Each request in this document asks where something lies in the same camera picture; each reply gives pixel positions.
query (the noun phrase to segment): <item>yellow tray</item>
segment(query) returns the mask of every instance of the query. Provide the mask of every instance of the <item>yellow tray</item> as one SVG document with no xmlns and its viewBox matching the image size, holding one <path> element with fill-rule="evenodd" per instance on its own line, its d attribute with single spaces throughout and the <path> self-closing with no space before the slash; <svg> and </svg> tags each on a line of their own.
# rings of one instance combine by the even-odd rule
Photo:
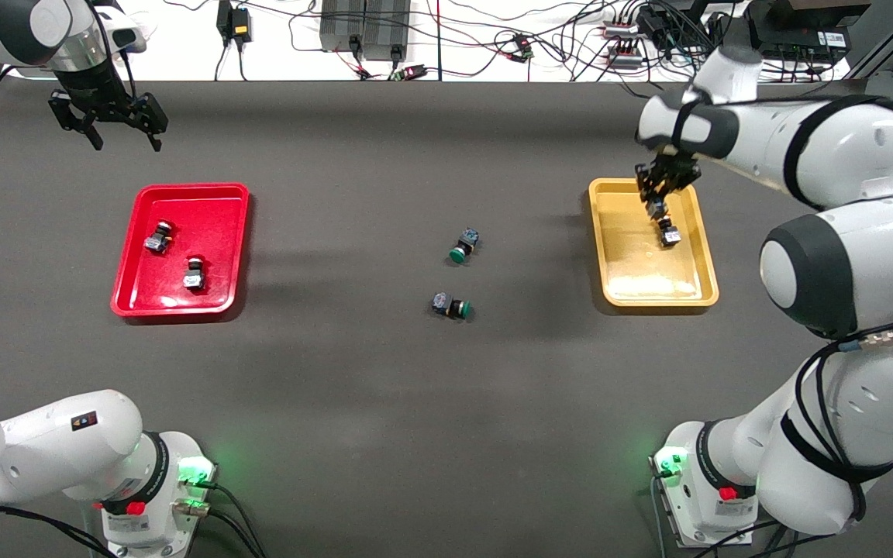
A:
<svg viewBox="0 0 893 558">
<path fill-rule="evenodd" d="M 605 299 L 619 307 L 709 307 L 719 300 L 715 266 L 695 188 L 667 196 L 681 243 L 660 246 L 636 179 L 598 179 L 588 188 Z"/>
</svg>

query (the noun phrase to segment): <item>red tray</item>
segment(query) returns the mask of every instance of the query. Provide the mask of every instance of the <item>red tray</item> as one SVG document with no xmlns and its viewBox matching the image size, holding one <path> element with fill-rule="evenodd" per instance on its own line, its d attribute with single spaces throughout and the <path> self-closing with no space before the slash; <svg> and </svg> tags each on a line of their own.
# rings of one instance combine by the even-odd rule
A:
<svg viewBox="0 0 893 558">
<path fill-rule="evenodd" d="M 109 307 L 124 318 L 219 314 L 233 304 L 250 194 L 243 184 L 154 184 L 137 195 Z M 164 253 L 144 247 L 166 220 Z M 205 259 L 205 289 L 181 283 L 189 257 Z"/>
</svg>

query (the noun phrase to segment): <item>table surface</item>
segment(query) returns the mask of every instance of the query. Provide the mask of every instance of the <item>table surface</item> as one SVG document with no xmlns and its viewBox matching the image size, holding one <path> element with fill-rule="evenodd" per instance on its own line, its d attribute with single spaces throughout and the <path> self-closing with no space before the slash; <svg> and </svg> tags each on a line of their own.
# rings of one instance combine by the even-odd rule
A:
<svg viewBox="0 0 893 558">
<path fill-rule="evenodd" d="M 821 345 L 757 271 L 768 230 L 805 209 L 715 165 L 697 188 L 719 303 L 603 301 L 584 194 L 650 159 L 619 88 L 142 88 L 171 118 L 160 154 L 114 124 L 93 152 L 57 128 L 49 84 L 2 85 L 0 418 L 123 391 L 146 428 L 220 463 L 275 558 L 653 558 L 646 456 L 681 421 L 751 409 Z M 126 324 L 109 294 L 135 194 L 193 181 L 253 195 L 242 312 Z M 483 244 L 457 268 L 465 226 Z M 438 290 L 474 318 L 429 314 Z M 893 473 L 869 505 L 797 556 L 893 557 Z M 60 495 L 28 508 L 81 522 Z M 192 557 L 243 555 L 206 522 Z M 85 551 L 0 518 L 0 558 L 16 556 Z"/>
<path fill-rule="evenodd" d="M 149 37 L 145 53 L 132 54 L 131 68 L 134 77 L 141 81 L 212 81 L 217 61 L 222 56 L 222 40 L 215 28 L 216 0 L 119 0 L 123 10 L 134 18 Z M 747 1 L 741 3 L 709 4 L 705 11 L 706 20 L 710 14 L 719 11 L 739 16 Z M 492 43 L 504 29 L 518 29 L 529 33 L 539 33 L 553 43 L 560 43 L 556 28 L 563 25 L 582 10 L 584 1 L 557 2 L 556 0 L 412 0 L 412 28 L 409 32 L 408 64 L 425 64 L 437 67 L 439 58 L 436 52 L 436 5 L 439 4 L 440 32 L 443 37 L 443 68 L 454 73 L 473 74 L 484 68 L 483 73 L 474 77 L 467 75 L 444 74 L 444 81 L 687 81 L 691 76 L 691 65 L 674 51 L 671 61 L 660 60 L 653 64 L 651 71 L 641 68 L 638 71 L 609 71 L 603 73 L 602 61 L 595 61 L 596 67 L 589 67 L 595 60 L 595 53 L 606 45 L 596 27 L 603 20 L 619 14 L 629 13 L 638 2 L 620 0 L 609 2 L 609 7 L 581 20 L 571 39 L 571 28 L 566 28 L 563 39 L 564 49 L 577 54 L 581 61 L 569 63 L 573 74 L 560 61 L 550 56 L 553 49 L 546 49 L 539 43 L 534 46 L 536 57 L 530 64 L 517 64 L 496 56 L 493 49 L 478 46 L 479 43 Z M 352 68 L 349 53 L 322 53 L 319 48 L 319 3 L 316 0 L 250 0 L 244 5 L 252 15 L 253 42 L 244 47 L 243 67 L 246 78 L 251 81 L 354 81 L 357 76 Z M 588 11 L 601 4 L 592 2 Z M 511 38 L 511 33 L 502 33 L 500 39 Z M 649 41 L 643 41 L 638 49 L 644 56 L 656 60 L 659 54 Z M 778 68 L 798 67 L 801 64 L 781 64 L 779 60 L 767 61 L 761 79 L 789 79 L 780 74 Z M 121 60 L 117 60 L 122 77 L 127 78 Z M 385 61 L 365 61 L 363 66 L 369 73 L 389 74 L 391 64 Z M 841 60 L 832 73 L 825 73 L 822 79 L 843 78 L 849 70 L 845 60 Z M 236 47 L 229 46 L 219 71 L 221 81 L 241 79 L 239 57 Z M 425 77 L 426 81 L 437 79 L 436 73 Z"/>
</svg>

